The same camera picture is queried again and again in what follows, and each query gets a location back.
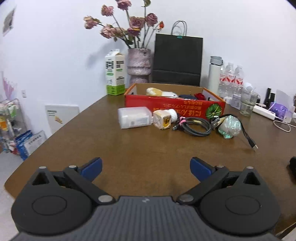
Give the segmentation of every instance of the green and white carton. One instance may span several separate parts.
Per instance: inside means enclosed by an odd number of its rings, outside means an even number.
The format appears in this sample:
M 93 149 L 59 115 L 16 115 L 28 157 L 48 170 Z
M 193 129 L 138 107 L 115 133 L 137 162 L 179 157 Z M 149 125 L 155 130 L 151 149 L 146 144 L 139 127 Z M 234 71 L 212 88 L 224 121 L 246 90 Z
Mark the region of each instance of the green and white carton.
M 125 92 L 125 59 L 119 49 L 114 49 L 105 57 L 107 94 L 120 95 Z

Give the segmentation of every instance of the power strip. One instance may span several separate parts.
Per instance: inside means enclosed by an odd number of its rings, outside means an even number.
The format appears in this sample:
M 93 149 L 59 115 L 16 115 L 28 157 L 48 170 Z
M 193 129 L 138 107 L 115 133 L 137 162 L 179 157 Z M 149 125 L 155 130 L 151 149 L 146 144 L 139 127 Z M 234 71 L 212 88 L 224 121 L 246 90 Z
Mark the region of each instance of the power strip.
M 272 121 L 274 121 L 274 119 L 276 118 L 275 113 L 271 112 L 270 110 L 264 109 L 258 105 L 254 106 L 253 112 L 262 115 L 268 119 L 271 119 Z

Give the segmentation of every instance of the wooden table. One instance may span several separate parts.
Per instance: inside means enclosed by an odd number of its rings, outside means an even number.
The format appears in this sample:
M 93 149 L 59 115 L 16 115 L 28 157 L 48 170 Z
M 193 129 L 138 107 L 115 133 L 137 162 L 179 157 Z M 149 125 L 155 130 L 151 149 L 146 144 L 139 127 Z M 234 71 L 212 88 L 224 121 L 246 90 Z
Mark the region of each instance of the wooden table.
M 272 121 L 253 113 L 243 117 L 227 106 L 225 113 L 238 115 L 259 149 L 253 151 L 243 134 L 225 140 L 216 131 L 198 138 L 181 131 L 147 126 L 121 130 L 117 109 L 124 96 L 105 96 L 52 135 L 5 183 L 16 197 L 39 166 L 63 170 L 80 166 L 94 157 L 103 160 L 103 171 L 94 184 L 113 195 L 176 198 L 198 184 L 189 161 L 197 156 L 212 166 L 223 164 L 239 171 L 254 166 L 276 196 L 282 216 L 275 232 L 296 222 L 296 185 L 287 169 L 296 155 L 296 129 L 286 133 Z

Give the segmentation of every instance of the purple pouch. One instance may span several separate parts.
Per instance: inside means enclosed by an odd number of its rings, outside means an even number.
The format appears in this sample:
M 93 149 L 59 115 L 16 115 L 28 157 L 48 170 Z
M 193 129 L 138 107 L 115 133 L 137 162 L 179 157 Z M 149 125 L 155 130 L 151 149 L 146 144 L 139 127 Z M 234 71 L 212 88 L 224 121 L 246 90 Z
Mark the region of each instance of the purple pouch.
M 275 113 L 276 117 L 284 119 L 288 109 L 282 104 L 271 102 L 269 110 Z

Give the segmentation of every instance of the red cardboard box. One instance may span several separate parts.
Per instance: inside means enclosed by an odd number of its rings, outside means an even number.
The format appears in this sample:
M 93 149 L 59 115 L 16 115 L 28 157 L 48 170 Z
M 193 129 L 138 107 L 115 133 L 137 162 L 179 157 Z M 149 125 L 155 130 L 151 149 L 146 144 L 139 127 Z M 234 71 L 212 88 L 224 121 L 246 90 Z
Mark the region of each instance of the red cardboard box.
M 163 96 L 148 96 L 146 89 L 154 87 L 162 91 L 171 91 L 177 95 L 202 93 L 206 100 L 192 100 Z M 125 107 L 146 106 L 151 112 L 156 110 L 174 109 L 181 116 L 201 117 L 210 119 L 214 115 L 222 115 L 225 108 L 225 101 L 219 96 L 203 87 L 190 85 L 171 85 L 142 83 L 133 84 L 124 94 Z

